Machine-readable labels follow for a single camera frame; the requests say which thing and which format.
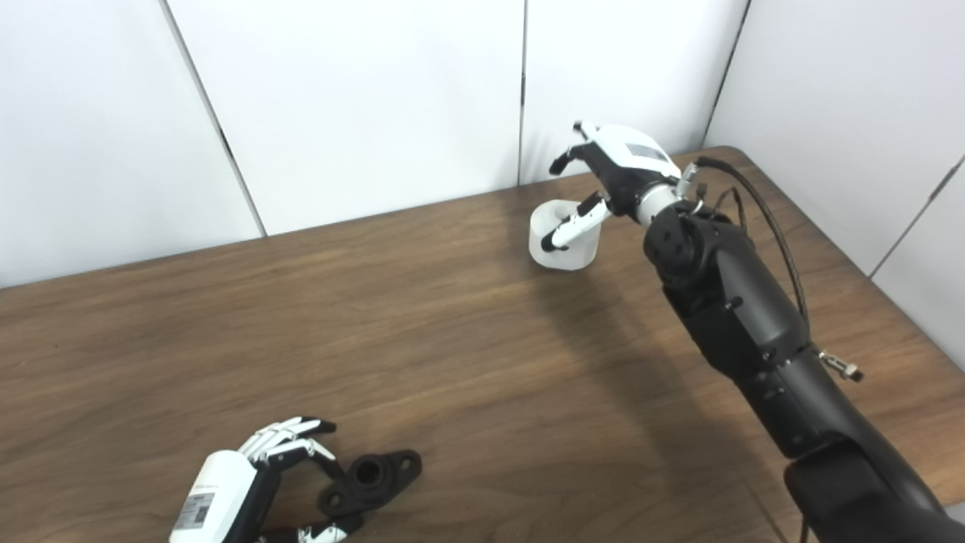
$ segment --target white robotic hand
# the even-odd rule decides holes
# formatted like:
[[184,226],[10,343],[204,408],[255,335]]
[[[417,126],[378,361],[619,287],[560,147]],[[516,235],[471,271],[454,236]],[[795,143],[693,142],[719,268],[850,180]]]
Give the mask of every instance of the white robotic hand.
[[335,428],[331,422],[296,416],[265,426],[238,450],[212,453],[184,501],[170,543],[336,543],[348,537],[362,527],[361,515],[260,533],[282,471],[310,459],[333,480],[345,475],[331,451],[306,437]]

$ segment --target cable connector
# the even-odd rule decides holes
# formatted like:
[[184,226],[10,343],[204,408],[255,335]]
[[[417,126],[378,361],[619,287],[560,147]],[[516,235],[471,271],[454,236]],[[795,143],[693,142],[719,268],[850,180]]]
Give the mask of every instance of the cable connector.
[[829,355],[824,351],[817,354],[818,359],[828,366],[828,368],[834,370],[842,379],[851,380],[855,383],[860,383],[861,380],[865,378],[865,374],[858,369],[858,366],[854,364],[849,364],[844,360],[835,357],[834,355]]
[[694,162],[687,164],[687,167],[683,169],[683,173],[680,175],[680,181],[676,182],[676,186],[674,187],[674,194],[676,194],[677,198],[685,198],[687,196],[687,192],[690,190],[690,180],[694,179],[698,170],[700,170],[700,168],[698,168]]

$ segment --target robot finger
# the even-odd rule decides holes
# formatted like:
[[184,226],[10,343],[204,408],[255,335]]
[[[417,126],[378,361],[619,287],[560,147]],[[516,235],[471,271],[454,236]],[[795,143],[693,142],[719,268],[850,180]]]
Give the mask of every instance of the robot finger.
[[238,452],[254,460],[271,447],[297,440],[302,436],[314,434],[318,431],[324,431],[327,424],[331,423],[306,416],[296,416],[282,422],[276,422],[256,432],[255,436],[245,442]]
[[338,543],[361,527],[362,516],[349,515],[303,528],[266,533],[258,543]]
[[[306,458],[313,458],[317,461],[333,463],[338,466],[335,455],[321,443],[310,439],[302,438],[293,442],[282,443],[263,451],[257,458],[253,458],[252,463],[256,466],[268,466],[276,470],[287,470]],[[334,478],[329,470],[326,474]]]
[[292,418],[289,418],[288,420],[282,420],[281,422],[272,422],[271,424],[268,424],[261,430],[258,430],[257,432],[252,434],[251,437],[248,438],[248,440],[238,448],[238,452],[240,452],[245,456],[250,456],[252,450],[259,448],[261,443],[269,439],[272,435],[274,435],[279,428],[297,424],[301,422],[301,419],[302,419],[301,416],[294,416]]

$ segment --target black robotic arm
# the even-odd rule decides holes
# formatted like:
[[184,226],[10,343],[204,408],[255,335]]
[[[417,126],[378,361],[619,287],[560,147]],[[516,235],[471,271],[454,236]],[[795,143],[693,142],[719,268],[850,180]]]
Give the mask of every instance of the black robotic arm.
[[[712,367],[731,379],[774,443],[792,462],[785,481],[805,522],[822,542],[965,541],[965,527],[946,516],[927,485],[864,418],[825,370],[860,380],[854,366],[813,344],[803,294],[798,307],[763,264],[742,225],[687,199],[701,168],[733,175],[775,229],[792,276],[783,236],[756,190],[725,162],[702,157],[681,174],[653,140],[632,129],[583,123],[585,142],[557,158],[559,175],[582,159],[606,191],[581,206],[605,205],[647,228],[644,253],[656,267],[664,294]],[[585,231],[569,217],[543,240],[564,248],[561,232]]]

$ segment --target white wall panel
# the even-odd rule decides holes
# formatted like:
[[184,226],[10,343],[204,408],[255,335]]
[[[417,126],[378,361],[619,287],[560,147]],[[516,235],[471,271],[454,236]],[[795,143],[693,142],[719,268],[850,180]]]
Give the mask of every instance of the white wall panel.
[[258,234],[158,4],[0,3],[0,285]]
[[523,0],[172,0],[269,234],[516,184]]
[[753,2],[707,135],[871,272],[965,149],[965,2]]
[[530,0],[521,181],[549,178],[577,119],[640,129],[670,153],[699,148],[746,5]]
[[888,257],[874,282],[965,369],[965,169]]

